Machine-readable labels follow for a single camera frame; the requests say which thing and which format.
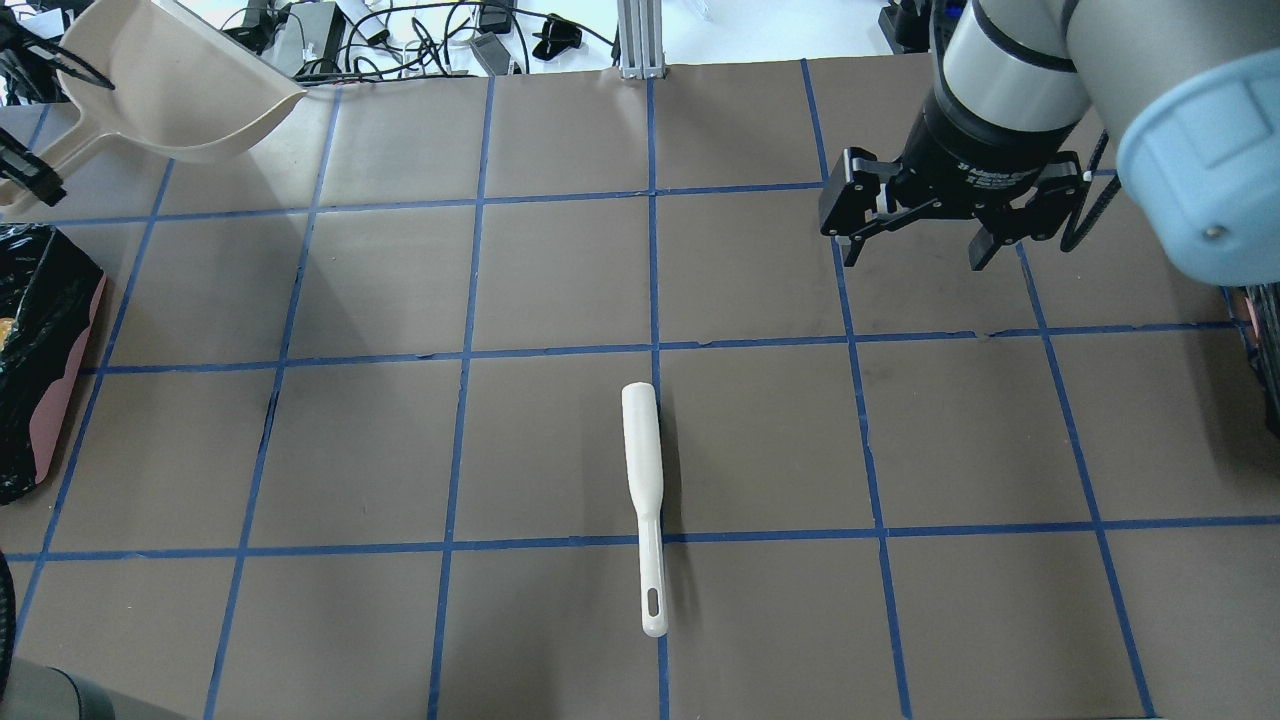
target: dustpan handle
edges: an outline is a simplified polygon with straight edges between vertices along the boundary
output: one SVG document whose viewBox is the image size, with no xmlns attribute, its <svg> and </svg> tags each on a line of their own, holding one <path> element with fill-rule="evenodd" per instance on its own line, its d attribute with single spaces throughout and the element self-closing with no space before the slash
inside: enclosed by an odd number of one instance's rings
<svg viewBox="0 0 1280 720">
<path fill-rule="evenodd" d="M 104 137 L 106 133 L 97 127 L 97 123 L 81 117 L 79 120 L 76 120 L 76 126 L 46 147 L 40 158 L 65 182 L 67 176 L 74 173 L 93 156 L 93 146 Z"/>
</svg>

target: white spatula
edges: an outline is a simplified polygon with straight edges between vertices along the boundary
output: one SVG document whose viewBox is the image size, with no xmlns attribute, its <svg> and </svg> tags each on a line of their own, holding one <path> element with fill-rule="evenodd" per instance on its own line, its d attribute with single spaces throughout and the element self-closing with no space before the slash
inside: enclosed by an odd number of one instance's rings
<svg viewBox="0 0 1280 720">
<path fill-rule="evenodd" d="M 658 398 L 649 383 L 622 388 L 622 439 L 627 484 L 640 524 L 640 626 L 646 635 L 667 634 L 667 571 L 662 561 L 662 443 Z"/>
</svg>

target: gray cylinder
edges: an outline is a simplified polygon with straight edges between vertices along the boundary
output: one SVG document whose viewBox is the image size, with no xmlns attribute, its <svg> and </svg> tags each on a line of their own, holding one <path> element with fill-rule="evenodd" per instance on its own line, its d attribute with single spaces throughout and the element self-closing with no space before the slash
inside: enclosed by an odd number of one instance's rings
<svg viewBox="0 0 1280 720">
<path fill-rule="evenodd" d="M 187 720 L 61 670 L 14 660 L 0 720 Z"/>
<path fill-rule="evenodd" d="M 1060 55 L 1023 42 L 1028 36 L 1051 37 L 1052 20 L 1034 4 L 1038 13 L 1030 14 L 1009 13 L 1009 6 L 1007 0 L 969 3 L 942 56 L 947 88 L 974 115 L 1001 128 L 1050 132 L 1074 126 L 1089 109 L 1079 77 Z M 987 14 L 997 8 L 1004 13 L 998 22 Z"/>
<path fill-rule="evenodd" d="M 1280 45 L 1276 0 L 1044 0 L 1112 138 L 1206 70 Z"/>
</svg>

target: black plastic bag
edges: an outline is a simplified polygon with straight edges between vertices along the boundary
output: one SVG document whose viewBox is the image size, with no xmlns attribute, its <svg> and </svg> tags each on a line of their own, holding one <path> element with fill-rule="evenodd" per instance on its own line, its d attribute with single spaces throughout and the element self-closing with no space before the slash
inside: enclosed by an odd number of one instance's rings
<svg viewBox="0 0 1280 720">
<path fill-rule="evenodd" d="M 102 269 L 58 228 L 0 225 L 0 318 L 13 319 L 0 346 L 0 505 L 49 469 L 56 437 L 33 443 L 32 420 L 60 427 L 102 286 Z"/>
</svg>

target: blue tape grid line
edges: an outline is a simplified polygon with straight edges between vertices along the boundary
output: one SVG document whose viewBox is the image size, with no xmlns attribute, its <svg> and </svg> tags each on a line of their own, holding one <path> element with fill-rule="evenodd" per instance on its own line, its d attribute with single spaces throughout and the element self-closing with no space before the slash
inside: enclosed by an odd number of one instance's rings
<svg viewBox="0 0 1280 720">
<path fill-rule="evenodd" d="M 1120 621 L 1120 633 L 1124 637 L 1125 651 L 1129 653 L 1129 665 L 1133 670 L 1134 684 L 1138 688 L 1138 697 L 1142 701 L 1142 710 L 1148 717 L 1156 716 L 1155 703 L 1151 700 L 1151 689 L 1147 687 L 1147 676 L 1142 669 L 1142 659 L 1138 655 L 1138 643 L 1133 637 L 1133 626 L 1129 624 L 1129 611 L 1125 607 L 1124 593 L 1120 589 L 1120 577 L 1116 574 L 1115 561 L 1111 557 L 1111 546 L 1107 542 L 1106 525 L 1102 523 L 1102 514 L 1098 510 L 1098 501 L 1093 493 L 1093 480 L 1089 478 L 1088 462 L 1084 459 L 1084 450 L 1080 447 L 1079 432 L 1075 427 L 1075 416 L 1071 413 L 1071 402 L 1066 395 L 1066 383 L 1062 379 L 1062 370 L 1057 364 L 1057 354 L 1053 350 L 1053 338 L 1047 332 L 1044 323 L 1044 310 L 1041 306 L 1039 292 L 1036 290 L 1036 277 L 1032 273 L 1030 261 L 1027 259 L 1027 250 L 1019 243 L 1016 246 L 1018 259 L 1023 265 L 1023 274 L 1027 279 L 1027 292 L 1032 299 L 1032 307 L 1036 311 L 1036 323 L 1041 327 L 1041 341 L 1044 343 L 1044 356 L 1048 360 L 1050 372 L 1053 375 L 1053 387 L 1057 391 L 1057 401 L 1062 407 L 1062 420 L 1066 424 L 1066 434 L 1071 441 L 1071 452 L 1075 455 L 1075 468 L 1080 474 L 1080 488 L 1084 500 L 1089 506 L 1089 518 L 1098 541 L 1098 552 L 1102 557 L 1102 568 L 1107 575 L 1107 584 L 1111 588 L 1111 600 L 1115 603 L 1116 618 Z"/>
<path fill-rule="evenodd" d="M 572 192 L 563 195 L 518 195 L 508 197 L 485 199 L 453 199 L 453 200 L 415 200 L 406 202 L 367 202 L 361 205 L 325 205 L 312 210 L 311 208 L 280 208 L 266 210 L 219 210 L 210 213 L 173 213 L 156 215 L 159 223 L 179 223 L 193 220 L 234 220 L 241 218 L 271 218 L 279 215 L 310 215 L 312 211 L 320 215 L 329 213 L 369 213 L 378 210 L 413 210 L 422 208 L 468 208 L 477 204 L 485 205 L 516 205 L 524 202 L 573 202 L 585 200 L 617 200 L 620 197 L 663 197 L 668 195 L 724 195 L 735 192 L 785 192 L 788 190 L 815 190 L 822 187 L 819 182 L 783 182 L 763 184 L 724 184 L 705 187 L 655 187 L 648 190 L 623 190 L 614 192 Z M 151 220 L 150 215 L 118 215 L 110 218 L 67 218 L 56 220 L 59 225 L 115 225 L 127 223 L 145 223 Z"/>
<path fill-rule="evenodd" d="M 645 78 L 645 142 L 649 159 L 649 342 L 650 377 L 662 407 L 662 324 L 658 288 L 658 123 L 653 78 Z M 658 717 L 671 720 L 671 675 L 667 637 L 658 638 Z"/>
<path fill-rule="evenodd" d="M 253 515 L 257 510 L 259 491 L 262 486 L 262 470 L 266 466 L 268 446 L 271 442 L 271 429 L 275 424 L 275 413 L 280 402 L 280 389 L 284 386 L 284 372 L 289 357 L 289 342 L 293 338 L 293 324 L 297 319 L 298 301 L 302 296 L 302 281 L 307 270 L 307 260 L 311 251 L 311 238 L 315 234 L 316 209 L 320 205 L 320 191 L 324 188 L 325 173 L 329 169 L 329 154 L 333 150 L 334 132 L 338 127 L 338 108 L 342 105 L 342 90 L 334 94 L 333 109 L 329 115 L 329 127 L 325 133 L 324 150 L 320 155 L 320 170 L 316 173 L 315 188 L 311 193 L 311 209 L 307 213 L 307 225 L 302 236 L 302 247 L 298 250 L 298 266 L 293 277 L 293 290 L 289 295 L 289 309 L 284 316 L 284 332 L 280 333 L 280 351 L 275 360 L 275 378 L 271 386 L 271 397 L 266 404 L 266 416 L 262 420 L 262 439 L 259 443 L 257 459 L 253 464 L 253 478 L 250 483 L 248 500 L 244 503 L 244 521 L 241 525 L 239 546 L 236 552 L 236 568 L 232 571 L 230 589 L 227 593 L 227 610 L 223 614 L 223 625 L 218 635 L 218 651 L 214 655 L 214 669 L 209 678 L 209 694 L 205 698 L 205 720 L 212 720 L 214 710 L 218 705 L 218 691 L 221 685 L 223 667 L 227 661 L 227 646 L 230 641 L 232 626 L 236 621 L 236 603 L 239 600 L 241 582 L 244 577 L 244 559 L 247 557 L 250 537 L 253 532 Z"/>
<path fill-rule="evenodd" d="M 809 72 L 809 64 L 806 60 L 801 60 L 801 73 L 805 82 L 805 94 L 809 104 L 810 118 L 814 131 L 815 149 L 819 159 L 819 167 L 822 170 L 822 178 L 826 179 L 826 147 L 822 136 L 820 120 L 818 115 L 817 101 L 813 91 L 813 82 Z M 279 210 L 241 210 L 241 211 L 221 211 L 221 213 L 191 213 L 191 214 L 170 214 L 161 215 L 160 206 L 165 191 L 169 184 L 169 178 L 173 172 L 174 164 L 170 161 L 165 170 L 156 193 L 155 202 L 151 208 L 150 214 L 137 215 L 137 217 L 119 217 L 119 218 L 87 218 L 87 219 L 72 219 L 59 222 L 61 225 L 100 225 L 100 224 L 116 224 L 116 223 L 145 223 L 146 229 L 142 236 L 142 241 L 138 246 L 137 255 L 134 258 L 133 265 L 131 268 L 129 279 L 127 282 L 123 300 L 119 310 L 116 311 L 111 333 L 109 336 L 106 348 L 102 355 L 102 363 L 100 368 L 88 370 L 84 374 L 93 375 L 93 388 L 90 393 L 90 398 L 86 405 L 84 416 L 81 420 L 79 428 L 76 434 L 76 439 L 70 448 L 65 478 L 59 488 L 58 497 L 54 503 L 54 510 L 50 516 L 49 525 L 46 527 L 44 542 L 41 544 L 40 552 L 33 553 L 14 553 L 9 559 L 15 562 L 32 562 L 32 577 L 27 588 L 27 593 L 23 601 L 23 610 L 19 615 L 18 632 L 20 634 L 22 628 L 26 624 L 28 609 L 32 606 L 33 597 L 36 594 L 36 588 L 40 582 L 44 568 L 47 562 L 61 562 L 61 561 L 96 561 L 96 560 L 122 560 L 122 559 L 188 559 L 188 557 L 225 557 L 236 559 L 236 570 L 233 573 L 233 583 L 229 591 L 228 605 L 224 615 L 223 630 L 219 639 L 218 656 L 215 659 L 214 673 L 210 679 L 210 693 L 206 702 L 205 717 L 211 719 L 214 706 L 216 703 L 216 692 L 220 682 L 221 667 L 225 661 L 227 642 L 229 639 L 230 628 L 234 619 L 236 601 L 238 597 L 239 582 L 243 573 L 243 561 L 246 557 L 280 557 L 280 556 L 321 556 L 321 555 L 375 555 L 375 553 L 393 553 L 393 552 L 440 552 L 442 553 L 442 582 L 440 582 L 440 596 L 438 598 L 438 612 L 436 612 L 436 628 L 434 638 L 433 650 L 433 669 L 431 679 L 429 687 L 429 717 L 435 717 L 438 714 L 439 705 L 439 683 L 440 683 L 440 665 L 443 659 L 443 642 L 444 642 L 444 626 L 448 603 L 448 574 L 451 568 L 452 552 L 462 551 L 493 551 L 493 550 L 512 550 L 512 548 L 556 548 L 556 547 L 595 547 L 595 546 L 617 546 L 617 544 L 635 544 L 635 536 L 594 536 L 594 537 L 554 537 L 554 538 L 516 538 L 516 539 L 497 539 L 497 541 L 454 541 L 453 539 L 453 521 L 456 516 L 456 503 L 457 503 L 457 483 L 461 469 L 461 451 L 462 451 L 462 433 L 465 427 L 465 409 L 466 409 L 466 392 L 467 392 L 467 378 L 470 370 L 471 359 L 483 357 L 527 357 L 527 356 L 541 356 L 541 355 L 577 355 L 577 354 L 599 354 L 599 352 L 650 352 L 653 357 L 653 382 L 655 388 L 660 393 L 660 363 L 659 354 L 662 350 L 694 350 L 694 348 L 707 348 L 707 347 L 759 347 L 759 346 L 794 346 L 794 345 L 836 345 L 847 343 L 850 354 L 850 369 L 854 383 L 855 398 L 859 411 L 859 425 L 863 436 L 863 452 L 864 460 L 868 470 L 868 492 L 872 497 L 872 510 L 874 518 L 873 528 L 835 528 L 835 529 L 814 529 L 814 530 L 781 530 L 781 532 L 740 532 L 740 533 L 678 533 L 667 534 L 666 541 L 672 543 L 701 543 L 701 542 L 781 542 L 781 541 L 808 541 L 808 539 L 877 539 L 881 547 L 879 560 L 882 580 L 884 585 L 886 597 L 886 612 L 890 623 L 891 644 L 893 650 L 895 671 L 899 680 L 899 693 L 902 706 L 902 714 L 906 717 L 911 716 L 909 688 L 906 682 L 906 669 L 902 656 L 901 637 L 899 633 L 899 623 L 896 614 L 896 602 L 893 598 L 892 587 L 892 574 L 888 557 L 887 538 L 908 538 L 908 537 L 943 537 L 943 536 L 993 536 L 993 534 L 1019 534 L 1019 533 L 1057 533 L 1057 532 L 1094 532 L 1098 537 L 1100 551 L 1103 556 L 1103 564 L 1107 570 L 1108 583 L 1111 585 L 1112 597 L 1116 602 L 1117 615 L 1120 618 L 1121 629 L 1125 637 L 1126 650 L 1129 651 L 1130 664 L 1134 670 L 1135 682 L 1139 689 L 1139 696 L 1143 702 L 1143 707 L 1148 715 L 1155 715 L 1153 705 L 1149 697 L 1148 688 L 1146 685 L 1142 666 L 1138 657 L 1137 646 L 1133 638 L 1133 633 L 1128 621 L 1126 611 L 1124 607 L 1123 596 L 1120 593 L 1119 579 L 1115 573 L 1114 564 L 1110 557 L 1108 546 L 1106 544 L 1106 532 L 1107 530 L 1144 530 L 1144 529 L 1162 529 L 1162 528 L 1206 528 L 1206 527 L 1245 527 L 1245 525 L 1277 525 L 1280 524 L 1280 515 L 1260 515 L 1260 516 L 1211 516 L 1211 518 L 1181 518 L 1181 519 L 1134 519 L 1134 520 L 1102 520 L 1097 510 L 1096 500 L 1092 495 L 1092 486 L 1088 478 L 1088 470 L 1084 464 L 1083 452 L 1080 451 L 1079 438 L 1076 437 L 1074 419 L 1070 415 L 1070 406 L 1066 398 L 1066 388 L 1061 380 L 1061 372 L 1056 364 L 1056 356 L 1052 351 L 1052 337 L 1057 336 L 1073 336 L 1073 334 L 1105 334 L 1105 333 L 1135 333 L 1135 332 L 1180 332 L 1180 331 L 1221 331 L 1221 329 L 1236 329 L 1242 331 L 1245 323 L 1235 319 L 1229 322 L 1211 322 L 1211 323 L 1166 323 L 1166 324 L 1153 324 L 1142 327 L 1130 325 L 1094 325 L 1094 327 L 1047 327 L 1043 311 L 1039 305 L 1039 297 L 1034 288 L 1034 279 L 1030 273 L 1030 266 L 1027 260 L 1025 252 L 1021 246 L 1018 247 L 1020 260 L 1024 266 L 1024 274 L 1027 277 L 1028 292 L 1032 297 L 1033 306 L 1037 315 L 1036 328 L 1015 328 L 1009 331 L 1002 331 L 997 333 L 989 333 L 989 337 L 1041 337 L 1046 346 L 1046 356 L 1051 364 L 1051 370 L 1055 377 L 1055 384 L 1059 389 L 1060 402 L 1062 405 L 1064 420 L 1068 424 L 1068 432 L 1073 443 L 1073 450 L 1076 455 L 1078 468 L 1082 474 L 1082 484 L 1087 495 L 1087 500 L 1091 509 L 1091 520 L 1087 523 L 1047 523 L 1047 524 L 1012 524 L 1012 525 L 948 525 L 948 527 L 925 527 L 925 528 L 888 528 L 884 525 L 883 514 L 879 505 L 878 487 L 874 471 L 874 461 L 872 457 L 870 447 L 870 432 L 867 419 L 865 398 L 863 393 L 860 368 L 858 363 L 858 345 L 870 343 L 870 342 L 910 342 L 910 341 L 938 341 L 938 340 L 974 340 L 984 337 L 973 331 L 960 331 L 960 332 L 911 332 L 911 333 L 878 333 L 878 334 L 863 334 L 859 336 L 854 331 L 854 323 L 851 311 L 849 307 L 847 288 L 845 286 L 845 275 L 842 270 L 842 263 L 840 259 L 838 249 L 832 243 L 832 259 L 836 268 L 836 281 L 837 290 L 841 300 L 841 310 L 845 319 L 845 334 L 844 336 L 815 336 L 815 337 L 796 337 L 796 338 L 762 338 L 762 340 L 724 340 L 714 342 L 660 342 L 659 333 L 659 307 L 658 307 L 658 237 L 657 237 L 657 199 L 662 196 L 684 196 L 684 195 L 710 195 L 710 193 L 736 193 L 736 192 L 772 192 L 772 191 L 795 191 L 795 190 L 813 190 L 823 186 L 823 182 L 805 182 L 805 183 L 773 183 L 773 184 L 742 184 L 742 186 L 708 186 L 708 187 L 686 187 L 686 188 L 659 188 L 657 187 L 657 152 L 655 152 L 655 122 L 654 122 L 654 85 L 653 81 L 648 81 L 646 87 L 646 123 L 648 123 L 648 154 L 649 154 L 649 183 L 646 190 L 637 191 L 621 191 L 621 192 L 588 192 L 588 193 L 567 193 L 567 195 L 538 195 L 538 196 L 515 196 L 515 197 L 485 197 L 484 195 L 484 182 L 488 163 L 488 150 L 489 150 L 489 131 L 492 127 L 492 108 L 493 108 L 493 94 L 494 86 L 493 81 L 489 81 L 486 108 L 485 108 L 485 131 L 484 140 L 481 143 L 481 174 L 477 182 L 477 192 L 475 199 L 457 199 L 457 200 L 430 200 L 430 201 L 417 201 L 417 202 L 390 202 L 390 204 L 365 204 L 365 205 L 330 205 L 321 206 L 319 204 L 320 190 L 324 182 L 324 174 L 328 168 L 328 159 L 333 145 L 334 128 L 338 118 L 338 102 L 340 101 L 340 91 L 334 100 L 333 114 L 330 117 L 329 131 L 324 145 L 324 154 L 321 158 L 320 172 L 316 181 L 316 187 L 312 195 L 311 205 L 307 208 L 292 208 L 292 209 L 279 209 Z M 36 128 L 32 133 L 31 143 L 35 143 L 38 138 L 41 129 L 45 127 L 46 118 L 50 114 L 50 106 L 45 106 L 41 111 L 40 119 L 37 120 Z M 479 250 L 480 250 L 480 236 L 481 236 L 481 219 L 483 209 L 485 205 L 490 204 L 521 204 L 521 202 L 559 202 L 559 201 L 590 201 L 590 200 L 609 200 L 609 199 L 622 199 L 622 197 L 640 197 L 645 196 L 649 200 L 649 250 L 650 250 L 650 305 L 652 305 L 652 319 L 650 319 L 650 343 L 646 345 L 614 345 L 614 346 L 577 346 L 577 347 L 550 347 L 550 348 L 517 348 L 517 350 L 499 350 L 499 351 L 472 351 L 471 350 L 471 337 L 474 333 L 474 315 L 475 315 L 475 295 L 476 283 L 479 273 Z M 375 210 L 397 210 L 397 209 L 415 209 L 415 208 L 451 208 L 451 206 L 474 206 L 476 210 L 476 223 L 474 228 L 474 243 L 472 243 L 472 275 L 468 287 L 468 307 L 467 307 L 467 327 L 466 327 L 466 342 L 461 352 L 438 352 L 430 355 L 371 355 L 371 356 L 355 356 L 355 357 L 302 357 L 302 359 L 289 359 L 288 357 L 288 342 L 292 334 L 293 319 L 297 310 L 297 302 L 301 292 L 302 275 L 305 273 L 307 252 L 310 249 L 311 234 L 314 232 L 316 217 L 326 213 L 358 213 L 358 211 L 375 211 Z M 282 351 L 276 361 L 265 363 L 230 363 L 230 364 L 204 364 L 204 365 L 138 365 L 138 366 L 111 366 L 110 357 L 114 352 L 116 340 L 119 337 L 120 328 L 124 320 L 124 313 L 128 309 L 129 300 L 132 297 L 133 288 L 137 282 L 138 273 L 142 266 L 142 261 L 146 254 L 146 249 L 150 245 L 151 234 L 157 223 L 165 222 L 192 222 L 192 220 L 223 220 L 223 219 L 237 219 L 237 218 L 257 218 L 257 217 L 276 217 L 276 215 L 302 215 L 306 214 L 307 228 L 303 238 L 303 246 L 300 254 L 298 273 L 296 275 L 293 293 L 291 296 L 289 311 L 287 315 L 284 337 L 282 338 Z M 1226 293 L 1224 292 L 1224 299 L 1230 305 Z M 261 471 L 266 457 L 266 447 L 270 436 L 271 423 L 274 420 L 274 414 L 278 404 L 279 391 L 283 383 L 283 374 L 287 368 L 305 368 L 305 366 L 320 366 L 320 365 L 347 365 L 347 364 L 364 364 L 364 363 L 399 363 L 399 361 L 424 361 L 424 360 L 461 360 L 462 361 L 462 375 L 460 382 L 460 402 L 456 416 L 454 425 L 454 456 L 453 468 L 451 470 L 451 489 L 449 489 L 449 506 L 447 518 L 447 533 L 444 542 L 425 542 L 425 543 L 378 543 L 378 544 L 349 544 L 349 546 L 315 546 L 315 547 L 248 547 L 248 538 L 252 527 L 252 516 L 255 510 L 255 503 L 257 498 L 257 489 L 261 482 Z M 78 461 L 79 451 L 83 446 L 83 439 L 93 413 L 97 397 L 101 391 L 101 384 L 105 375 L 109 374 L 140 374 L 140 373 L 164 373 L 164 372 L 238 372 L 238 370 L 268 370 L 274 369 L 276 372 L 274 389 L 271 400 L 268 406 L 266 418 L 264 420 L 264 434 L 259 448 L 259 457 L 255 465 L 255 474 L 252 480 L 252 488 L 250 500 L 246 506 L 246 519 L 242 527 L 242 537 L 238 547 L 234 548 L 168 548 L 168 550 L 122 550 L 122 551 L 70 551 L 70 552 L 54 552 L 51 551 L 51 542 L 58 528 L 61 509 L 65 503 L 67 493 L 72 486 L 74 477 L 76 465 Z M 668 655 L 666 639 L 658 643 L 658 674 L 659 674 L 659 710 L 663 719 L 669 717 L 669 680 L 668 680 Z"/>
<path fill-rule="evenodd" d="M 827 182 L 827 152 L 822 137 L 822 120 L 818 117 L 818 101 L 813 91 L 813 78 L 809 74 L 809 60 L 800 60 L 800 73 L 804 77 L 805 97 L 809 101 L 809 117 L 813 122 L 814 145 L 818 152 L 818 169 L 823 183 Z M 870 421 L 867 416 L 867 397 L 863 388 L 861 365 L 858 359 L 858 333 L 854 331 L 852 310 L 849 306 L 849 288 L 845 284 L 845 263 L 835 238 L 831 243 L 831 261 L 836 273 L 836 288 L 840 293 L 840 311 L 845 320 L 845 340 L 849 346 L 849 369 L 854 383 L 854 400 L 858 405 L 858 427 L 861 436 L 863 462 L 867 468 L 867 491 L 870 497 L 872 518 L 876 524 L 879 543 L 881 584 L 884 591 L 884 615 L 888 621 L 890 648 L 893 653 L 893 674 L 897 679 L 897 698 L 902 717 L 911 717 L 911 691 L 906 678 L 906 660 L 902 653 L 902 634 L 897 616 L 897 598 L 893 592 L 893 570 L 888 556 L 888 536 L 884 530 L 884 512 L 881 507 L 879 484 L 876 477 L 876 459 L 872 455 Z"/>
<path fill-rule="evenodd" d="M 1103 520 L 1107 532 L 1174 530 L 1198 528 L 1251 528 L 1280 525 L 1280 515 L 1222 515 L 1206 518 L 1151 518 L 1130 520 Z M 803 542 L 831 539 L 933 538 L 966 536 L 1021 536 L 1051 533 L 1092 533 L 1092 520 L 1068 523 L 1006 523 L 993 525 L 909 525 L 879 528 L 815 528 L 808 530 L 739 530 L 704 533 L 666 533 L 668 544 L 731 543 L 731 542 Z M 613 547 L 636 544 L 636 536 L 567 536 L 506 539 L 454 539 L 453 552 L 492 552 L 502 550 Z M 247 547 L 186 547 L 138 550 L 70 550 L 47 553 L 45 562 L 95 562 L 111 560 L 187 560 L 197 557 L 308 557 L 329 555 L 389 555 L 415 552 L 442 552 L 443 542 L 392 542 L 367 544 L 320 546 L 261 546 Z M 38 552 L 15 552 L 6 556 L 10 562 L 36 562 Z"/>
<path fill-rule="evenodd" d="M 466 429 L 467 386 L 471 378 L 471 343 L 475 337 L 476 290 L 480 282 L 480 241 L 484 234 L 485 182 L 489 176 L 489 136 L 493 129 L 494 78 L 489 78 L 484 105 L 484 133 L 480 140 L 480 178 L 476 181 L 476 213 L 471 238 L 471 279 L 467 286 L 467 322 L 462 341 L 462 372 L 458 379 L 458 407 L 453 420 L 453 464 L 449 468 L 449 500 L 444 516 L 444 546 L 440 551 L 440 587 L 435 602 L 435 633 L 431 648 L 431 676 L 428 684 L 426 716 L 440 712 L 440 676 L 444 664 L 444 629 L 449 609 L 449 575 L 453 568 L 453 530 L 458 514 L 458 482 L 462 473 L 462 434 Z"/>
<path fill-rule="evenodd" d="M 160 178 L 160 188 L 156 191 L 155 202 L 151 205 L 151 217 L 147 220 L 146 229 L 142 232 L 142 240 L 138 242 L 138 251 L 133 256 L 133 265 L 129 268 L 129 279 L 124 284 L 120 307 L 115 313 L 115 322 L 111 324 L 106 347 L 102 348 L 101 365 L 104 366 L 110 365 L 111 355 L 115 352 L 115 343 L 120 338 L 120 328 L 124 325 L 124 313 L 129 309 L 129 300 L 133 297 L 133 288 L 137 286 L 138 273 L 142 270 L 142 260 L 146 258 L 147 246 L 151 245 L 151 234 L 155 232 L 156 225 L 155 217 L 160 213 L 160 202 L 164 200 L 165 190 L 169 187 L 169 178 L 173 177 L 173 167 L 174 161 L 169 160 L 164 168 L 164 176 Z M 27 625 L 27 616 L 36 597 L 36 588 L 40 585 L 40 577 L 44 574 L 50 547 L 54 543 L 54 534 L 58 532 L 58 521 L 61 519 L 63 507 L 67 505 L 67 493 L 76 479 L 76 466 L 79 462 L 81 448 L 84 446 L 84 433 L 88 430 L 90 420 L 93 418 L 93 407 L 97 405 L 99 395 L 102 392 L 104 378 L 106 378 L 106 374 L 101 370 L 93 377 L 93 389 L 90 391 L 88 402 L 84 405 L 84 416 L 81 418 L 79 429 L 76 432 L 76 441 L 72 443 L 72 450 L 67 459 L 67 469 L 63 471 L 63 484 L 58 488 L 58 497 L 54 500 L 49 525 L 45 527 L 45 537 L 40 544 L 40 555 L 36 559 L 36 566 L 31 571 L 31 580 L 27 584 L 22 611 L 18 614 L 15 643 L 22 641 L 22 630 Z"/>
<path fill-rule="evenodd" d="M 1165 323 L 1155 325 L 1088 325 L 1088 327 L 1061 327 L 1046 328 L 1016 328 L 1000 331 L 997 333 L 979 334 L 974 331 L 951 332 L 911 332 L 911 333 L 869 333 L 859 334 L 855 341 L 859 345 L 876 342 L 923 342 L 936 340 L 978 340 L 982 337 L 1039 337 L 1041 332 L 1051 336 L 1075 334 L 1119 334 L 1119 333 L 1149 333 L 1149 332 L 1199 332 L 1199 331 L 1233 331 L 1239 329 L 1235 322 L 1212 323 Z M 841 345 L 847 342 L 845 336 L 810 336 L 810 337 L 764 337 L 740 340 L 713 340 L 698 341 L 668 341 L 658 343 L 660 350 L 705 350 L 716 347 L 792 347 L 800 345 Z M 474 350 L 468 355 L 472 360 L 497 357 L 543 357 L 549 355 L 603 355 L 612 352 L 652 352 L 653 343 L 634 345 L 579 345 L 564 347 L 524 347 L 515 350 Z M 310 368 L 321 365 L 366 365 L 372 363 L 425 363 L 433 360 L 461 360 L 463 352 L 430 352 L 412 354 L 402 352 L 393 355 L 348 355 L 333 357 L 289 357 L 285 360 L 288 368 Z M 256 363 L 196 363 L 178 365 L 110 365 L 106 368 L 84 368 L 82 375 L 93 375 L 99 372 L 108 375 L 138 375 L 154 373 L 236 373 L 248 370 L 264 370 L 275 368 L 275 361 Z"/>
</svg>

